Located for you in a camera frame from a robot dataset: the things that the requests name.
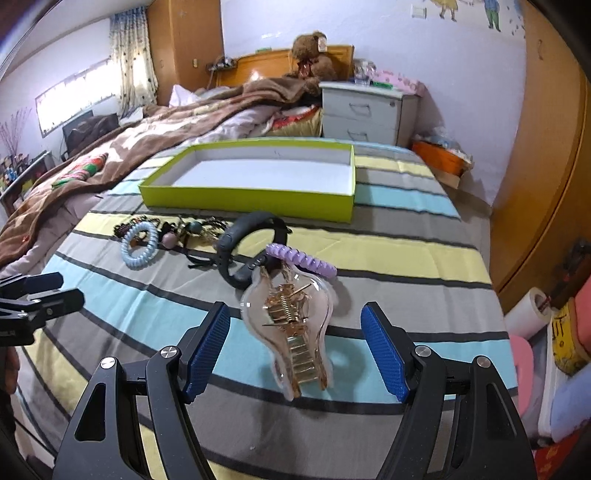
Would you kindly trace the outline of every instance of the silver bolt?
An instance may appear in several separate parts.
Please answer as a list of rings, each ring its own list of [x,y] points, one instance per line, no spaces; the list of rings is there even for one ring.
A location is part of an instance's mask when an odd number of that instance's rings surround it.
[[[103,358],[100,361],[100,365],[102,368],[104,368],[105,370],[108,370],[109,368],[111,368],[113,365],[115,364],[115,359],[112,356],[108,356],[107,358]]]
[[[164,358],[170,358],[177,354],[177,348],[175,346],[165,346],[162,350],[160,350],[160,355]]]
[[[418,356],[429,356],[431,355],[431,349],[427,345],[419,345],[415,348],[414,352]]]
[[[482,368],[489,368],[491,365],[491,361],[485,356],[479,356],[476,359],[476,363],[480,365]]]

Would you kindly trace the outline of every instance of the light blue spiral hair tie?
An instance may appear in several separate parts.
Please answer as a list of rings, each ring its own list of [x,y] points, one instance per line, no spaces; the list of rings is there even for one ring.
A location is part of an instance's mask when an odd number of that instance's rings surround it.
[[[131,240],[140,232],[148,232],[148,245],[146,249],[137,257],[131,256]],[[151,222],[140,222],[134,225],[123,237],[121,242],[121,255],[123,256],[123,262],[129,268],[141,268],[145,267],[150,260],[152,260],[157,252],[158,247],[158,231]]]

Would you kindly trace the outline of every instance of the orange box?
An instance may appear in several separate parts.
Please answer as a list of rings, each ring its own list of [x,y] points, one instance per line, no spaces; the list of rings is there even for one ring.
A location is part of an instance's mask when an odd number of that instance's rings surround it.
[[[426,142],[413,142],[413,152],[433,168],[460,177],[467,169],[464,159],[449,153],[445,148]]]

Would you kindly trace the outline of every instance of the purple spiral hair tie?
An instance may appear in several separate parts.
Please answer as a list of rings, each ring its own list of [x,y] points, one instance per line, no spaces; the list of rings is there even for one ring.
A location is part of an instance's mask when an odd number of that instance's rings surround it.
[[[267,245],[266,252],[272,257],[293,263],[306,270],[318,273],[318,275],[322,275],[323,277],[336,277],[336,267],[334,265],[311,255],[306,255],[305,252],[300,252],[295,248],[281,244],[269,244]]]

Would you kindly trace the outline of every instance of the human hand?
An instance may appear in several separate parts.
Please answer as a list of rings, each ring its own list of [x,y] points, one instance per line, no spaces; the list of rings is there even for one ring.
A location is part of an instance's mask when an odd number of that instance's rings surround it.
[[[4,390],[9,395],[17,391],[18,371],[21,369],[21,361],[17,354],[17,349],[13,346],[6,348],[6,364],[4,372]]]

